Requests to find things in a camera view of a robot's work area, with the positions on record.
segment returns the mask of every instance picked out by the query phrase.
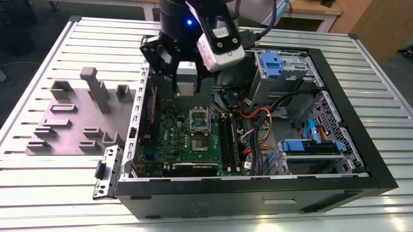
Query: floor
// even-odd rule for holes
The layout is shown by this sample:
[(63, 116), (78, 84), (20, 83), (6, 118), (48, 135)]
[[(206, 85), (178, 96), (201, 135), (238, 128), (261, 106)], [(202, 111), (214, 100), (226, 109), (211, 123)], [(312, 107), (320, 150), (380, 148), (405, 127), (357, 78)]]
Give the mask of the floor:
[[(39, 64), (47, 56), (71, 15), (145, 20), (143, 10), (141, 8), (75, 3), (60, 3), (59, 5), (60, 10), (54, 12), (47, 1), (35, 1), (32, 9), (38, 17), (38, 23), (27, 28), (35, 42), (32, 52), (16, 57), (0, 51), (0, 70), (8, 76), (7, 81), (0, 83), (0, 126), (7, 120), (8, 114), (16, 105), (36, 73)], [(258, 27), (260, 25), (244, 20), (241, 21), (241, 26)], [(19, 61), (32, 63), (3, 66), (10, 62)], [(404, 58), (403, 54), (397, 53), (384, 69), (408, 102), (413, 104), (413, 59)]]

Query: power supply cable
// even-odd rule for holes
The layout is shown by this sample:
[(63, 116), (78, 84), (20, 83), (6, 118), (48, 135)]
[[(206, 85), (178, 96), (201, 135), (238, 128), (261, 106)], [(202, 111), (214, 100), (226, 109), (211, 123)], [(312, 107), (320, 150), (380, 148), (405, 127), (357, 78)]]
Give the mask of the power supply cable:
[(273, 29), (274, 24), (276, 24), (276, 20), (277, 20), (277, 0), (273, 0), (273, 16), (272, 16), (272, 21), (270, 21), (270, 24), (266, 27), (266, 29), (261, 33), (257, 33), (257, 40), (260, 40), (269, 33), (269, 31)]

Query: black computer chassis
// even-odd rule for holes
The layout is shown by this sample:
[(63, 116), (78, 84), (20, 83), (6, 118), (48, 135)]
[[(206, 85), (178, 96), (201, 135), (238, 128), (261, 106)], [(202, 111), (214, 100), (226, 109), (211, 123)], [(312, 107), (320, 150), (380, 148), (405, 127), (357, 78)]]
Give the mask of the black computer chassis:
[(329, 211), (397, 183), (320, 49), (308, 52), (370, 177), (118, 182), (115, 196), (137, 218), (199, 218)]

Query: aluminum extrusion table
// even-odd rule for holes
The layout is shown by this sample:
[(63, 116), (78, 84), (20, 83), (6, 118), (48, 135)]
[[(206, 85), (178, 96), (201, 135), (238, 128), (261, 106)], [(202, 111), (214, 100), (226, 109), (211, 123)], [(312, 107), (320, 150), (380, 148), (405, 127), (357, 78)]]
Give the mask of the aluminum extrusion table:
[(365, 47), (348, 35), (273, 30), (262, 44), (322, 50), (400, 188), (326, 212), (138, 220), (118, 200), (92, 201), (100, 156), (27, 156), (55, 80), (86, 87), (83, 66), (107, 88), (135, 88), (141, 38), (159, 23), (82, 18), (64, 27), (0, 130), (0, 228), (59, 231), (408, 231), (413, 228), (413, 111)]

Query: metal bracket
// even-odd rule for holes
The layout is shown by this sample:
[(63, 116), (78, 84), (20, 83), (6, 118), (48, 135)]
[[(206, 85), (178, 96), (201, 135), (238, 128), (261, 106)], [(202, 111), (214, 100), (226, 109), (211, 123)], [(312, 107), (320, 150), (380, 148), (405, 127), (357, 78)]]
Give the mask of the metal bracket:
[(115, 189), (122, 166), (123, 149), (121, 146), (110, 146), (104, 150), (102, 161), (96, 166), (95, 178), (98, 179), (94, 191), (94, 200), (115, 198)]

